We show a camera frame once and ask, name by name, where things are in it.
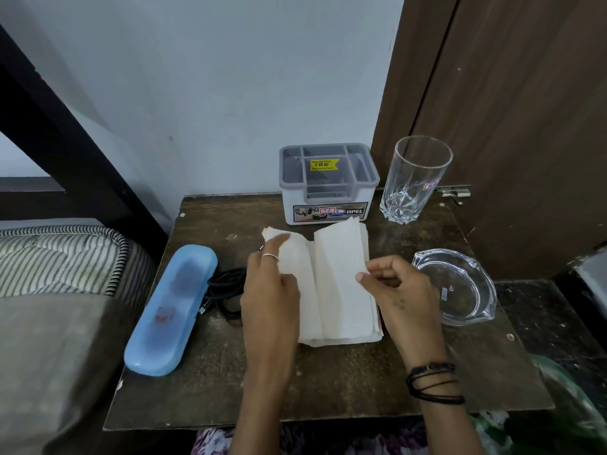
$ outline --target silver ring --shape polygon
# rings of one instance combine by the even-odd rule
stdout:
[[[270,257],[274,257],[276,259],[276,263],[278,263],[278,257],[275,256],[273,253],[263,253],[262,257],[265,257],[266,255],[269,255]]]

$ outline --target striped mattress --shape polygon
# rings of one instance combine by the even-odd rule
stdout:
[[[134,241],[102,226],[0,230],[0,297],[99,294],[141,314],[156,266]]]

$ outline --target clear glass ashtray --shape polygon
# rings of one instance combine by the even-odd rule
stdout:
[[[473,258],[450,249],[430,249],[417,252],[413,266],[438,288],[443,324],[466,326],[495,317],[495,286]]]

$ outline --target black bed frame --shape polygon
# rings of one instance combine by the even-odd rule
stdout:
[[[0,178],[0,220],[96,218],[159,261],[167,235],[0,27],[0,131],[51,177]]]

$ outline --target price sticker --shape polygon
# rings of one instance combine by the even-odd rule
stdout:
[[[310,160],[311,171],[337,171],[336,166],[340,158],[337,160]]]

